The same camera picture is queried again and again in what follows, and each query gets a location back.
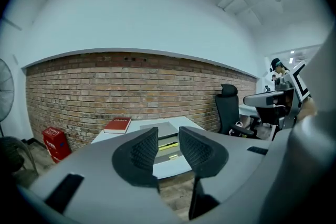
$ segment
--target black office chair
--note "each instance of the black office chair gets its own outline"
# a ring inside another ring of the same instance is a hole
[[[215,101],[217,105],[217,110],[220,119],[220,129],[219,133],[229,134],[229,131],[234,130],[235,136],[240,136],[241,134],[247,135],[248,138],[257,137],[257,130],[255,126],[260,122],[260,118],[257,116],[251,115],[250,118],[253,119],[250,129],[245,129],[239,126],[236,126],[236,122],[240,120],[239,116],[239,107],[238,107],[238,90],[234,85],[222,84],[222,93],[215,96]]]

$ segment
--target person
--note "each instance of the person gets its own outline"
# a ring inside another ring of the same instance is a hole
[[[282,77],[287,73],[289,73],[289,69],[284,66],[284,64],[280,61],[279,58],[274,58],[271,63],[271,66],[272,66],[271,70],[275,71],[278,74],[281,74]]]

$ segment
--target book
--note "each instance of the book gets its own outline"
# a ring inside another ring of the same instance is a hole
[[[104,128],[104,133],[124,134],[130,126],[131,118],[114,118]]]

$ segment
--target floor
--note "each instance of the floor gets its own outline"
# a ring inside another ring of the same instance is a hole
[[[270,135],[270,128],[260,126],[258,136],[267,139]],[[48,151],[37,143],[30,144],[29,149],[35,160],[36,169],[39,175],[46,173],[55,163],[52,161]],[[25,167],[31,168],[28,159]],[[187,172],[174,177],[160,179],[160,196],[167,205],[183,220],[188,221],[188,211],[191,203],[194,185],[194,173]]]

